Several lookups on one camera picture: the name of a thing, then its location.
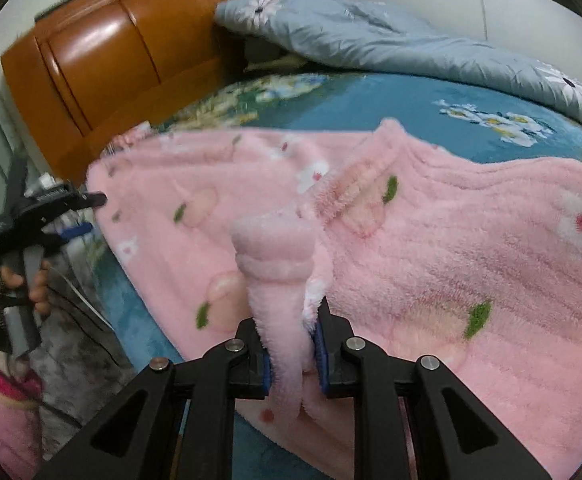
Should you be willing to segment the person's left hand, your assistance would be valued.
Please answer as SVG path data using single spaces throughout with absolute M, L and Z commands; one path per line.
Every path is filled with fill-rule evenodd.
M 8 266 L 2 266 L 0 268 L 1 279 L 8 289 L 19 289 L 26 286 L 29 300 L 34 304 L 35 311 L 42 318 L 48 318 L 50 315 L 50 304 L 48 300 L 49 269 L 49 263 L 43 261 L 35 277 L 29 280 L 20 274 L 16 274 Z

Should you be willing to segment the pink striped sleeve forearm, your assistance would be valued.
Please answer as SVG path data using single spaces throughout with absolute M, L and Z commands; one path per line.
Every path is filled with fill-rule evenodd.
M 0 465 L 13 479 L 31 479 L 42 462 L 39 405 L 42 383 L 26 366 L 15 375 L 0 351 Z

